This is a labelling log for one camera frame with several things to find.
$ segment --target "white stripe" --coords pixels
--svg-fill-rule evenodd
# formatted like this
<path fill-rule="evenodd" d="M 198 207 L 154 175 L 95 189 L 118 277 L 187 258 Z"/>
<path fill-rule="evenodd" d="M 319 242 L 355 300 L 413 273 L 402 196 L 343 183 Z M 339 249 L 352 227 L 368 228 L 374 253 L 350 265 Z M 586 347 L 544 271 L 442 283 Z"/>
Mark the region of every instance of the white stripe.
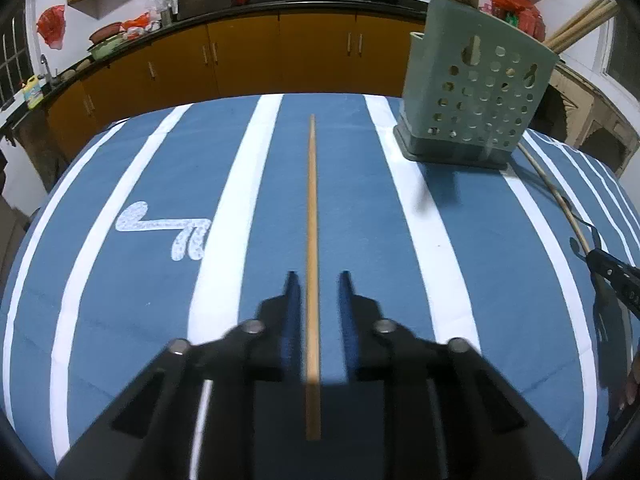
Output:
<path fill-rule="evenodd" d="M 11 351 L 12 344 L 14 342 L 14 323 L 15 316 L 18 313 L 18 304 L 22 295 L 24 280 L 27 278 L 27 273 L 29 272 L 31 261 L 33 260 L 33 255 L 35 254 L 36 248 L 38 247 L 38 243 L 40 243 L 42 233 L 47 227 L 49 220 L 51 220 L 51 216 L 58 207 L 60 200 L 62 200 L 62 197 L 65 195 L 71 184 L 73 184 L 78 174 L 82 171 L 82 168 L 84 168 L 86 164 L 91 160 L 92 156 L 95 155 L 95 152 L 97 152 L 98 149 L 105 142 L 107 142 L 107 140 L 111 139 L 111 137 L 113 137 L 117 133 L 117 131 L 119 131 L 121 127 L 124 126 L 125 122 L 126 121 L 116 124 L 113 128 L 106 132 L 92 147 L 90 147 L 82 154 L 82 156 L 76 161 L 74 165 L 71 166 L 62 181 L 60 181 L 60 183 L 58 184 L 55 192 L 53 192 L 53 195 L 51 195 L 49 202 L 45 206 L 44 211 L 40 216 L 40 219 L 33 228 L 33 234 L 31 235 L 29 243 L 27 244 L 26 250 L 24 251 L 24 256 L 20 261 L 18 276 L 15 279 L 14 290 L 12 290 L 11 293 L 9 312 L 7 313 L 6 326 L 4 327 L 4 342 L 2 343 L 2 390 L 4 392 L 4 412 L 6 413 L 6 418 L 9 420 L 13 427 L 14 412 L 11 406 L 10 371 Z"/>
<path fill-rule="evenodd" d="M 575 285 L 574 277 L 571 274 L 569 263 L 564 257 L 560 244 L 556 239 L 551 227 L 546 222 L 542 211 L 538 208 L 535 200 L 530 195 L 522 181 L 514 173 L 511 166 L 505 171 L 501 171 L 502 176 L 520 202 L 527 217 L 533 225 L 546 254 L 551 261 L 562 296 L 566 303 L 569 319 L 574 329 L 575 343 L 578 348 L 578 359 L 580 361 L 580 371 L 582 373 L 582 391 L 584 394 L 584 409 L 582 410 L 582 437 L 580 440 L 580 452 L 578 462 L 582 469 L 582 477 L 585 478 L 589 468 L 589 458 L 591 457 L 591 447 L 593 447 L 593 435 L 596 426 L 596 402 L 598 399 L 598 387 L 596 382 L 596 367 L 591 348 L 591 337 L 587 327 L 587 320 L 584 317 L 584 307 L 580 300 L 578 287 Z"/>
<path fill-rule="evenodd" d="M 629 202 L 626 200 L 625 195 L 622 193 L 622 189 L 620 189 L 620 184 L 609 174 L 609 171 L 607 171 L 607 168 L 604 167 L 604 164 L 602 164 L 597 158 L 595 159 L 595 161 L 598 164 L 600 164 L 600 167 L 602 168 L 603 173 L 607 175 L 607 178 L 613 182 L 614 186 L 616 186 L 616 189 L 618 190 L 618 194 L 620 195 L 622 202 L 626 206 L 626 210 L 629 211 L 631 218 L 634 219 L 634 222 L 636 222 L 636 225 L 638 226 L 638 230 L 640 230 L 640 222 L 638 221 L 638 214 L 631 209 Z"/>
<path fill-rule="evenodd" d="M 551 145 L 555 146 L 556 148 L 558 148 L 558 150 L 563 152 L 564 156 L 569 159 L 569 162 L 577 170 L 578 174 L 580 174 L 580 176 L 585 181 L 585 183 L 589 187 L 589 189 L 591 189 L 591 192 L 593 193 L 594 197 L 596 197 L 596 200 L 598 201 L 598 204 L 600 204 L 600 208 L 602 209 L 602 212 L 604 213 L 604 215 L 607 217 L 607 220 L 609 220 L 609 223 L 611 224 L 611 227 L 613 227 L 615 232 L 618 233 L 618 236 L 620 237 L 620 241 L 622 242 L 622 245 L 625 248 L 625 254 L 626 254 L 626 257 L 628 258 L 628 262 L 635 267 L 636 264 L 634 262 L 633 256 L 631 255 L 631 250 L 629 250 L 629 246 L 626 243 L 625 235 L 622 234 L 622 231 L 620 230 L 618 225 L 615 223 L 614 219 L 611 217 L 611 213 L 609 213 L 609 210 L 604 205 L 604 202 L 602 201 L 599 193 L 593 187 L 593 184 L 591 183 L 591 180 L 589 180 L 589 177 L 587 177 L 584 174 L 584 171 L 582 170 L 582 168 L 580 166 L 578 166 L 578 163 L 574 160 L 574 158 L 571 155 L 569 155 L 569 153 L 565 149 L 565 145 L 563 145 L 563 144 L 561 144 L 559 142 L 549 142 L 548 140 L 543 139 L 543 137 L 541 137 L 540 134 L 537 133 L 535 130 L 531 130 L 531 131 L 533 133 L 535 133 L 540 138 L 540 140 L 542 140 L 543 142 L 546 142 L 547 144 L 551 144 Z"/>
<path fill-rule="evenodd" d="M 588 215 L 586 209 L 582 206 L 582 203 L 580 202 L 580 200 L 578 200 L 578 197 L 574 193 L 574 190 L 571 188 L 571 186 L 569 186 L 569 183 L 565 180 L 564 176 L 562 176 L 562 173 L 560 173 L 560 170 L 558 170 L 558 167 L 553 163 L 553 161 L 548 157 L 548 155 L 538 146 L 537 142 L 529 135 L 528 131 L 525 130 L 523 137 L 529 143 L 529 146 L 531 146 L 533 150 L 535 150 L 538 156 L 549 168 L 549 171 L 551 171 L 553 176 L 556 178 L 556 180 L 558 181 L 558 183 L 560 184 L 564 192 L 567 194 L 571 203 L 578 210 L 578 214 L 580 215 L 580 218 L 582 218 L 585 222 L 588 222 L 589 224 L 593 225 L 593 220 L 591 220 L 591 217 Z M 607 249 L 607 244 L 602 234 L 600 237 L 602 239 L 602 250 L 608 252 L 609 250 Z"/>
<path fill-rule="evenodd" d="M 56 462 L 60 462 L 69 450 L 69 426 L 67 419 L 68 378 L 71 348 L 78 322 L 80 301 L 84 293 L 95 259 L 111 229 L 116 216 L 124 205 L 129 193 L 145 170 L 154 153 L 158 150 L 167 134 L 173 129 L 182 115 L 191 105 L 174 108 L 162 120 L 156 130 L 148 137 L 129 167 L 120 177 L 110 197 L 102 207 L 94 225 L 84 239 L 84 243 L 71 269 L 65 290 L 62 293 L 62 304 L 56 335 L 51 351 L 51 375 L 49 387 L 49 410 L 51 419 L 51 438 Z"/>
<path fill-rule="evenodd" d="M 406 160 L 398 148 L 393 134 L 396 120 L 386 98 L 365 95 L 365 99 L 414 242 L 436 341 L 463 337 L 480 351 L 465 280 L 429 188 L 418 165 Z"/>
<path fill-rule="evenodd" d="M 219 339 L 238 323 L 246 247 L 281 102 L 282 94 L 260 97 L 226 178 L 191 297 L 187 337 L 192 344 Z M 190 480 L 198 477 L 209 396 L 210 384 L 205 382 L 191 446 Z"/>
<path fill-rule="evenodd" d="M 633 228 L 631 227 L 631 224 L 629 223 L 628 218 L 626 217 L 626 215 L 623 213 L 622 208 L 620 207 L 620 203 L 618 202 L 618 200 L 616 199 L 616 197 L 613 196 L 613 193 L 611 192 L 611 190 L 609 189 L 609 186 L 607 186 L 607 184 L 604 182 L 604 178 L 603 176 L 596 171 L 596 169 L 593 167 L 593 164 L 591 163 L 591 161 L 589 160 L 589 157 L 586 156 L 583 152 L 578 152 L 580 153 L 580 155 L 582 155 L 582 158 L 584 159 L 584 161 L 587 163 L 587 166 L 589 166 L 591 168 L 591 171 L 593 171 L 593 173 L 600 179 L 600 181 L 602 182 L 602 186 L 604 187 L 604 189 L 607 190 L 607 193 L 609 194 L 610 198 L 613 200 L 613 203 L 616 205 L 616 207 L 618 208 L 618 211 L 620 211 L 620 214 L 622 215 L 622 219 L 625 221 L 626 226 L 629 228 L 629 230 L 631 231 L 631 235 L 633 236 L 634 240 L 636 241 L 636 245 L 638 246 L 638 249 L 640 250 L 640 242 L 638 241 L 638 237 L 636 236 L 636 232 L 633 230 Z"/>

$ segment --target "yellow detergent bottle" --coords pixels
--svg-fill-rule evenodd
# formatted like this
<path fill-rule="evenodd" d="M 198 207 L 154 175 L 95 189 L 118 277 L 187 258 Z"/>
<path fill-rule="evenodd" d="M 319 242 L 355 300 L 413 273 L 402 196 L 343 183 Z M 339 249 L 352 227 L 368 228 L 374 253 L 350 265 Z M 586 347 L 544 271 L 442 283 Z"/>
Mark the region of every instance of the yellow detergent bottle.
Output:
<path fill-rule="evenodd" d="M 26 85 L 22 87 L 22 94 L 24 95 L 24 101 L 27 103 L 29 110 L 35 108 L 35 106 L 44 99 L 38 76 L 32 75 L 29 78 Z"/>

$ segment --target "blue striped tablecloth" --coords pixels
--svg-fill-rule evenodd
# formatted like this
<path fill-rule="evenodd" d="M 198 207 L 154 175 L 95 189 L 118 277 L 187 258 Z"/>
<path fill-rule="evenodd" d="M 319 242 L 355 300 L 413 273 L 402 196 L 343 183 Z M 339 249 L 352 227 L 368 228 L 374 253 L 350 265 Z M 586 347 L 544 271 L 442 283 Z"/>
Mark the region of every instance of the blue striped tablecloth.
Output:
<path fill-rule="evenodd" d="M 4 410 L 49 473 L 170 339 L 219 338 L 279 295 L 288 270 L 304 286 L 312 113 L 322 382 L 346 380 L 346 269 L 418 336 L 468 338 L 583 471 L 600 463 L 609 388 L 640 324 L 622 310 L 594 322 L 574 233 L 519 150 L 503 172 L 410 162 L 392 135 L 398 108 L 355 94 L 222 99 L 92 140 L 25 238 L 0 311 Z M 640 262 L 638 216 L 612 173 L 533 131 L 524 143 L 608 251 Z"/>

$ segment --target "keyhole-shaped hole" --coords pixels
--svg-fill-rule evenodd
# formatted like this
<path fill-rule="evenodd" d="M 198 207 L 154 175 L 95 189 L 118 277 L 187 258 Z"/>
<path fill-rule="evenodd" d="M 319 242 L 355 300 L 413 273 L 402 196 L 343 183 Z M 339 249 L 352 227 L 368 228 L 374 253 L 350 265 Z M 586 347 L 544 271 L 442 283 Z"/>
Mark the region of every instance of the keyhole-shaped hole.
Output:
<path fill-rule="evenodd" d="M 462 50 L 462 62 L 469 66 L 480 63 L 480 36 L 469 38 L 469 44 Z"/>
<path fill-rule="evenodd" d="M 525 88 L 532 88 L 533 85 L 536 84 L 536 72 L 538 71 L 538 66 L 536 63 L 533 63 L 527 73 L 522 78 L 524 81 Z"/>

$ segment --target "metal bolt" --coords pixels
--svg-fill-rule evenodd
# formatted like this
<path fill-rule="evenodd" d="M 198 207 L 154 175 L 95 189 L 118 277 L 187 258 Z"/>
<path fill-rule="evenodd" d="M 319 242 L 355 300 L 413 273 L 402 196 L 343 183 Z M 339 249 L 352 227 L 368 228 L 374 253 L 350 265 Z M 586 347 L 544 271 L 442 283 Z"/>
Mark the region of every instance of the metal bolt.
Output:
<path fill-rule="evenodd" d="M 458 354 L 463 354 L 467 352 L 471 347 L 469 343 L 466 342 L 466 339 L 462 339 L 461 337 L 455 337 L 449 341 L 449 348 Z"/>
<path fill-rule="evenodd" d="M 242 330 L 248 334 L 258 334 L 264 330 L 264 323 L 259 319 L 250 319 L 242 324 Z"/>
<path fill-rule="evenodd" d="M 390 319 L 379 319 L 373 324 L 373 328 L 376 332 L 381 334 L 388 334 L 393 332 L 398 326 Z"/>
<path fill-rule="evenodd" d="M 169 352 L 177 355 L 184 355 L 191 347 L 186 339 L 174 339 L 169 343 Z"/>

